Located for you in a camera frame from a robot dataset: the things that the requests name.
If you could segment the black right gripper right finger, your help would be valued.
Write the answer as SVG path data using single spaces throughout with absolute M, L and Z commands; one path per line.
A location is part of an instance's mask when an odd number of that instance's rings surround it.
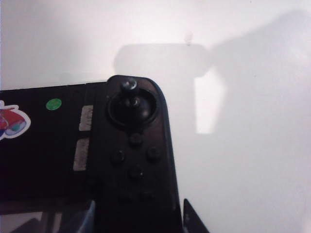
M 192 205 L 187 199 L 183 201 L 183 229 L 185 233 L 209 233 Z

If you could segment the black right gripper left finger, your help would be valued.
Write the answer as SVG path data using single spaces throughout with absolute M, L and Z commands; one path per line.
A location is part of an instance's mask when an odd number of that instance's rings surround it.
M 82 233 L 93 233 L 94 232 L 95 210 L 96 210 L 96 204 L 95 204 L 95 201 L 92 200 L 83 218 L 83 222 L 81 225 Z

